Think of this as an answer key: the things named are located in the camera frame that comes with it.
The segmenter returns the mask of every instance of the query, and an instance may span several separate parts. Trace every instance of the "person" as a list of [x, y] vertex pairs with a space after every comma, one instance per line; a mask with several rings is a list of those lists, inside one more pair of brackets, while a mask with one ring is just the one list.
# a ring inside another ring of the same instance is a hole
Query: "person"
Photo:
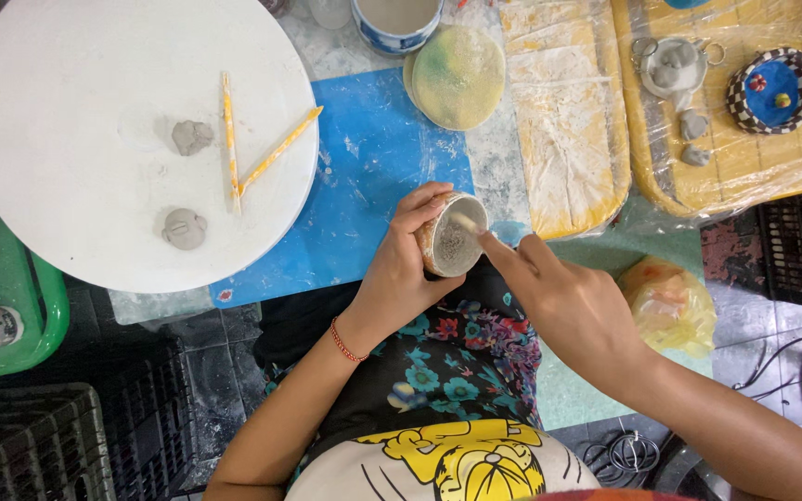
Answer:
[[802, 429], [651, 349], [608, 274], [558, 259], [535, 235], [513, 250], [480, 228], [490, 263], [427, 279], [413, 233], [451, 189], [429, 182], [398, 202], [361, 283], [263, 303], [254, 354], [269, 395], [206, 501], [651, 499], [598, 490], [542, 431], [537, 336], [682, 437], [742, 498], [802, 499]]

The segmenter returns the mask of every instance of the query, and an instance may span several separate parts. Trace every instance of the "yellow plastic bag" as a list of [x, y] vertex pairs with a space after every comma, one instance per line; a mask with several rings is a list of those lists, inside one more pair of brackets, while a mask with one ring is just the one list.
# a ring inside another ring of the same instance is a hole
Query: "yellow plastic bag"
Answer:
[[703, 359], [714, 349], [717, 314], [707, 288], [682, 267], [646, 256], [618, 279], [639, 335], [658, 351]]

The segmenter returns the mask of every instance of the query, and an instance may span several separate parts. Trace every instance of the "yellow cartoon print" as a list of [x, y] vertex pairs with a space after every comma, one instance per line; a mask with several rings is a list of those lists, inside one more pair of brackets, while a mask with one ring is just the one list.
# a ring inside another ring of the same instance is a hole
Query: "yellow cartoon print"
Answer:
[[433, 424], [356, 441], [383, 444], [383, 453], [405, 462], [437, 501], [518, 499], [546, 491], [530, 447], [547, 435], [503, 419]]

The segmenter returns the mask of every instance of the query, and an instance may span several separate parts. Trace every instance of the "t-shirt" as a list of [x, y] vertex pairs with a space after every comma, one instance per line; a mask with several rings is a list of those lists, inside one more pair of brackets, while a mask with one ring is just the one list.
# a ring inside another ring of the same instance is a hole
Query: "t-shirt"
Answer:
[[432, 424], [341, 442], [286, 499], [494, 501], [598, 488], [555, 438], [512, 420]]

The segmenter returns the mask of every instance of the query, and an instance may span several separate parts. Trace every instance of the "red string bracelet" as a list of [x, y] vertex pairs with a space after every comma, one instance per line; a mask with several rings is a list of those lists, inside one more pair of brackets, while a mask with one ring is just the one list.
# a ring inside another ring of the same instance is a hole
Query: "red string bracelet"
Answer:
[[368, 353], [368, 354], [364, 355], [363, 357], [355, 357], [354, 355], [351, 354], [351, 351], [349, 351], [345, 347], [345, 345], [342, 344], [342, 340], [340, 339], [339, 333], [336, 332], [336, 319], [337, 318], [339, 318], [339, 316], [334, 316], [333, 317], [333, 321], [330, 322], [330, 334], [332, 334], [333, 340], [336, 341], [336, 346], [340, 347], [340, 350], [342, 351], [342, 355], [345, 355], [346, 357], [348, 357], [349, 360], [352, 360], [354, 362], [363, 362], [368, 357], [370, 357], [370, 354]]

